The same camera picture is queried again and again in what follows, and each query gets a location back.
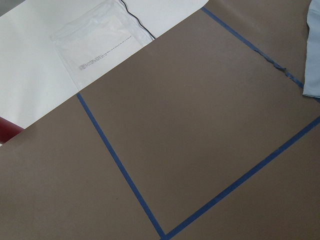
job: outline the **blue painter's tape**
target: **blue painter's tape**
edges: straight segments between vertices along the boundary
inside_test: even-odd
[[[161,226],[159,225],[157,219],[155,218],[155,216],[153,215],[153,213],[151,212],[150,208],[148,207],[146,201],[144,200],[144,198],[142,197],[142,195],[140,194],[138,188],[136,187],[135,183],[133,182],[133,180],[131,179],[131,177],[129,176],[129,173],[127,172],[127,170],[125,169],[124,165],[122,164],[122,162],[120,161],[119,157],[117,156],[115,150],[113,149],[113,147],[111,146],[109,140],[107,139],[106,135],[104,134],[104,132],[102,131],[101,127],[99,126],[98,122],[96,121],[94,115],[92,114],[92,112],[90,111],[89,107],[87,106],[85,100],[83,99],[83,97],[80,95],[80,93],[77,93],[76,96],[78,97],[81,105],[83,106],[86,114],[88,115],[89,119],[91,120],[93,126],[95,127],[96,131],[98,132],[100,138],[102,139],[102,141],[104,142],[106,148],[109,150],[113,160],[115,161],[116,165],[118,166],[118,168],[120,169],[122,175],[124,176],[126,182],[128,183],[128,185],[130,186],[131,190],[133,191],[135,197],[137,198],[137,200],[139,201],[140,205],[142,206],[143,210],[145,211],[146,215],[148,216],[149,220],[151,221],[152,225],[154,226],[155,230],[157,231],[157,233],[159,234],[159,236],[162,239],[167,239],[163,229],[161,228]]]
[[[267,164],[269,164],[272,160],[274,160],[276,157],[278,157],[280,154],[282,154],[285,150],[287,150],[289,147],[291,147],[295,142],[297,142],[305,134],[310,132],[313,128],[315,128],[319,124],[320,124],[320,116],[317,117],[314,121],[312,121],[309,125],[307,125],[300,132],[298,132],[291,139],[289,139],[281,147],[279,147],[277,150],[275,150],[273,153],[271,153],[269,156],[267,156],[264,160],[262,160],[257,165],[255,165],[246,174],[244,174],[242,177],[240,177],[238,180],[236,180],[234,183],[232,183],[230,186],[228,186],[225,190],[223,190],[221,193],[219,193],[215,198],[210,200],[208,203],[206,203],[204,206],[202,206],[199,210],[197,210],[195,213],[193,213],[191,216],[189,216],[186,220],[184,220],[182,223],[180,223],[177,227],[175,227],[173,230],[171,230],[166,235],[167,239],[173,238],[175,235],[177,235],[179,232],[181,232],[183,229],[185,229],[188,225],[190,225],[192,222],[194,222],[196,219],[198,219],[200,216],[202,216],[210,208],[212,208],[214,205],[216,205],[218,202],[220,202],[223,198],[225,198],[227,195],[229,195],[233,190],[235,190],[237,187],[239,187],[241,184],[243,184],[245,181],[247,181],[249,178],[251,178],[254,174],[256,174],[258,171],[260,171],[263,167],[265,167]]]
[[[243,42],[245,45],[247,45],[249,48],[251,48],[253,51],[257,52],[262,57],[264,57],[265,60],[267,60],[269,63],[271,63],[276,69],[283,72],[288,78],[290,78],[300,88],[302,88],[302,89],[304,88],[304,84],[301,81],[299,81],[296,77],[294,77],[290,72],[288,72],[285,67],[280,66],[278,63],[276,63],[274,60],[272,60],[271,57],[269,57],[267,54],[265,54],[263,51],[261,51],[259,48],[257,48],[255,45],[253,45],[251,42],[249,42],[247,39],[245,39],[243,36],[241,36],[235,30],[233,30],[229,25],[227,25],[224,21],[222,21],[220,18],[218,18],[216,15],[214,15],[207,8],[202,7],[201,10],[203,12],[205,12],[210,18],[215,20],[218,24],[220,24],[222,27],[224,27],[233,36],[235,36],[237,39],[239,39],[241,42]],[[314,99],[318,103],[320,103],[320,99],[317,99],[317,98],[314,98]]]

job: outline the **light blue fabric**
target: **light blue fabric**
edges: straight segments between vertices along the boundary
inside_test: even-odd
[[[320,0],[312,0],[307,23],[310,27],[303,95],[320,98]]]

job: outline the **plastic bag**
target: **plastic bag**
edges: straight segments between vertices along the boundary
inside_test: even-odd
[[[107,0],[51,36],[79,90],[152,41],[124,6]]]

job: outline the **red object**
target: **red object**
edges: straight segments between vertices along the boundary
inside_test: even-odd
[[[4,144],[24,129],[0,117],[0,144]]]

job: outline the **wire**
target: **wire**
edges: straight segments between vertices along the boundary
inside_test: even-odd
[[[126,4],[123,0],[120,0],[120,2],[123,3],[123,5],[124,5],[124,7],[125,7],[125,10],[127,11],[127,13],[130,14],[132,17],[134,17],[134,18],[138,21],[139,25],[140,25],[144,30],[146,30],[146,31],[150,34],[150,36],[153,37],[153,39],[156,39],[156,37],[155,37],[145,26],[143,26],[143,25],[141,24],[139,18],[137,18],[135,15],[133,15],[131,12],[129,12],[128,7],[127,7],[127,4]]]

